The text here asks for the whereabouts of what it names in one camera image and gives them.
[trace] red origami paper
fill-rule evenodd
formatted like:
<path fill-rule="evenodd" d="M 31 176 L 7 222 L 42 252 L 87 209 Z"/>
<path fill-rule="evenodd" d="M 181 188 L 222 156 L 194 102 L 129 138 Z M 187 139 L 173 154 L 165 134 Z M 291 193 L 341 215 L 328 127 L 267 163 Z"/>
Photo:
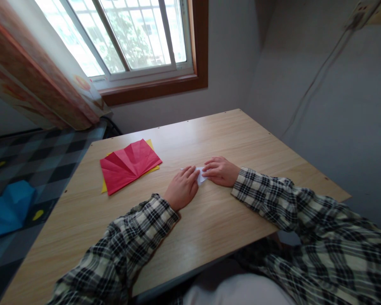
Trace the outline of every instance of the red origami paper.
<path fill-rule="evenodd" d="M 100 160 L 108 195 L 132 183 L 160 163 L 162 160 L 144 139 L 109 154 Z"/>

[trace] wooden window frame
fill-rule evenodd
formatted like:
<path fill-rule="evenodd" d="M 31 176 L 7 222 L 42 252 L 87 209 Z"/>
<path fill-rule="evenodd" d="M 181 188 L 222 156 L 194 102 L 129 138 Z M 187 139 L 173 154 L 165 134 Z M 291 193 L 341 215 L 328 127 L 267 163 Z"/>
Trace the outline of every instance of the wooden window frame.
<path fill-rule="evenodd" d="M 108 106 L 207 88 L 209 1 L 188 0 L 193 74 L 99 90 Z"/>

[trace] cable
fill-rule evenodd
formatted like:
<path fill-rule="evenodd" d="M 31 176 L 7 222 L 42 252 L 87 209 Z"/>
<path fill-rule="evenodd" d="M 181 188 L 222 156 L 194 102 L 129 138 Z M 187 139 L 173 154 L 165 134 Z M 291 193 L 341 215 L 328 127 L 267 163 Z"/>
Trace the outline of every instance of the cable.
<path fill-rule="evenodd" d="M 305 108 L 304 110 L 302 111 L 302 115 L 298 121 L 298 125 L 297 125 L 297 129 L 296 129 L 296 134 L 299 133 L 299 131 L 301 130 L 301 125 L 302 125 L 302 121 L 303 121 L 303 118 L 305 117 L 306 115 L 306 112 L 309 108 L 309 105 L 310 105 L 310 102 L 312 101 L 313 97 L 318 93 L 319 89 L 321 88 L 323 82 L 325 81 L 326 79 L 326 76 L 327 74 L 329 73 L 329 70 L 330 68 L 334 65 L 334 63 L 336 62 L 336 60 L 340 57 L 340 55 L 343 53 L 344 49 L 346 48 L 348 42 L 350 41 L 350 38 L 353 36 L 354 34 L 354 30 L 351 30 L 350 31 L 350 34 L 349 36 L 347 36 L 346 40 L 343 42 L 343 45 L 342 47 L 340 48 L 339 52 L 336 54 L 336 56 L 333 58 L 333 60 L 330 62 L 330 64 L 327 66 L 320 82 L 317 84 L 316 88 L 313 90 L 312 94 L 310 95 L 310 97 L 308 98 L 308 101 L 306 102 L 306 105 L 305 105 Z"/>
<path fill-rule="evenodd" d="M 348 41 L 350 40 L 351 36 L 353 35 L 354 31 L 355 31 L 355 28 L 356 26 L 360 23 L 360 21 L 362 20 L 362 18 L 364 17 L 364 13 L 362 14 L 357 14 L 354 18 L 353 18 L 353 21 L 352 23 L 346 28 L 346 30 L 343 32 L 343 34 L 340 36 L 339 40 L 337 41 L 337 43 L 335 44 L 333 50 L 330 52 L 329 56 L 326 58 L 326 60 L 323 62 L 323 64 L 320 66 L 319 70 L 317 71 L 315 77 L 313 78 L 313 81 L 311 82 L 311 84 L 309 85 L 309 88 L 306 90 L 305 94 L 303 95 L 303 97 L 301 98 L 301 100 L 299 101 L 299 104 L 297 106 L 297 108 L 295 109 L 292 117 L 291 117 L 291 120 L 289 122 L 289 125 L 287 127 L 287 129 L 284 131 L 284 133 L 282 134 L 281 138 L 283 138 L 285 136 L 285 134 L 289 131 L 289 129 L 292 127 L 292 125 L 295 123 L 295 119 L 296 119 L 296 116 L 298 115 L 298 112 L 299 110 L 301 109 L 302 107 L 302 104 L 306 98 L 306 96 L 308 95 L 310 89 L 313 87 L 313 85 L 315 84 L 317 78 L 319 77 L 319 74 L 320 72 L 322 72 L 322 69 L 324 68 L 324 66 L 326 65 L 326 63 L 329 61 L 329 59 L 332 57 L 333 53 L 336 51 L 336 49 L 338 48 L 339 44 L 341 43 L 341 41 L 343 40 L 345 34 L 351 30 L 351 33 L 350 35 L 348 36 L 348 38 L 345 40 L 344 44 L 343 44 L 343 47 L 340 49 L 340 51 L 338 52 L 338 54 L 336 55 L 336 57 L 333 59 L 332 61 L 332 64 L 329 65 L 326 69 L 326 72 L 325 74 L 329 71 L 329 69 L 331 68 L 331 66 L 335 63 L 336 59 L 341 55 L 341 52 L 343 51 L 343 49 L 346 47 Z M 325 75 L 323 75 L 322 77 L 322 80 L 320 82 L 320 84 L 324 81 L 324 78 L 325 78 Z"/>

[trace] curtain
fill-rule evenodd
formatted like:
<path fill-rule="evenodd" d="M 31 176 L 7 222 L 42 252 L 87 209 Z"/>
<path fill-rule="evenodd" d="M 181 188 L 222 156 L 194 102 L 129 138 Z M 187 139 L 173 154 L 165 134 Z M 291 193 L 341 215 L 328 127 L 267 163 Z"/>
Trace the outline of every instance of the curtain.
<path fill-rule="evenodd" d="M 110 113 L 34 0 L 0 0 L 0 98 L 44 129 Z"/>

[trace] wooden table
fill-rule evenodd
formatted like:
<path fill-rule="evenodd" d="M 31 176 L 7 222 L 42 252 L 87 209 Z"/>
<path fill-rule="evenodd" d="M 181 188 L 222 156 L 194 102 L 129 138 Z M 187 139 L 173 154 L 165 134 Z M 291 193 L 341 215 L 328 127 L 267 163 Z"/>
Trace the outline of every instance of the wooden table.
<path fill-rule="evenodd" d="M 101 194 L 99 160 L 140 139 L 151 139 L 163 160 L 160 169 L 113 196 Z M 152 192 L 164 194 L 180 168 L 202 166 L 212 156 L 270 176 L 291 178 L 338 201 L 350 195 L 293 152 L 240 109 L 94 142 L 69 182 L 2 303 L 42 304 L 55 281 L 76 266 L 107 225 Z M 207 264 L 277 231 L 271 223 L 206 181 L 182 219 L 141 270 L 133 296 Z"/>

